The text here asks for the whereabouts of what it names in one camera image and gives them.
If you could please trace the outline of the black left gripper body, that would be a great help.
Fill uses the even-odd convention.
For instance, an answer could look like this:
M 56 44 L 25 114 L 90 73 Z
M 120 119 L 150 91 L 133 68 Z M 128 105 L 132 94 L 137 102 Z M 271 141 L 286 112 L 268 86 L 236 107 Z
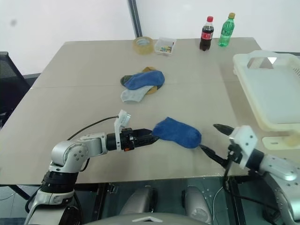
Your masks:
M 142 146 L 141 141 L 142 130 L 141 129 L 132 129 L 124 128 L 120 133 L 120 143 L 121 149 L 124 151 L 134 150 L 137 147 Z

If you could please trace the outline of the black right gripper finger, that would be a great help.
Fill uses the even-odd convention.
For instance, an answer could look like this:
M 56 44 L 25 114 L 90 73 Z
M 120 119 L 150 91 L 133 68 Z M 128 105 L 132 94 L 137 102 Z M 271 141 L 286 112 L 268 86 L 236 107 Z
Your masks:
M 212 150 L 211 148 L 200 144 L 200 148 L 203 150 L 203 152 L 213 161 L 215 161 L 216 163 L 218 163 L 219 165 L 221 165 L 222 167 L 227 167 L 228 166 L 228 160 L 221 158 L 220 156 L 218 156 L 214 150 Z
M 233 127 L 223 124 L 213 124 L 213 127 L 226 136 L 230 136 L 231 133 L 234 131 Z

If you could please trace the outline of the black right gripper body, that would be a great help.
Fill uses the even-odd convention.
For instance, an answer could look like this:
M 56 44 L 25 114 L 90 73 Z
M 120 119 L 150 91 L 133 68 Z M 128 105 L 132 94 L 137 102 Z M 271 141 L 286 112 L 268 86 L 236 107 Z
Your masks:
M 239 164 L 242 159 L 242 149 L 238 144 L 230 144 L 228 146 L 226 169 L 231 167 L 232 162 Z

